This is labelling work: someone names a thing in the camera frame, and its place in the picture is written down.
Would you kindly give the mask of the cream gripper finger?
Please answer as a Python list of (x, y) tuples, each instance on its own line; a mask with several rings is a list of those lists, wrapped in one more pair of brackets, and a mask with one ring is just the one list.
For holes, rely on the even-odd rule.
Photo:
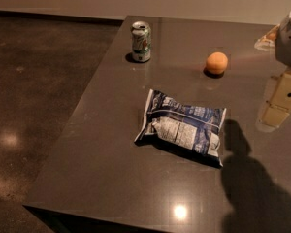
[(280, 76), (271, 76), (265, 89), (265, 104), (260, 121), (268, 127), (278, 128), (291, 114), (291, 68)]

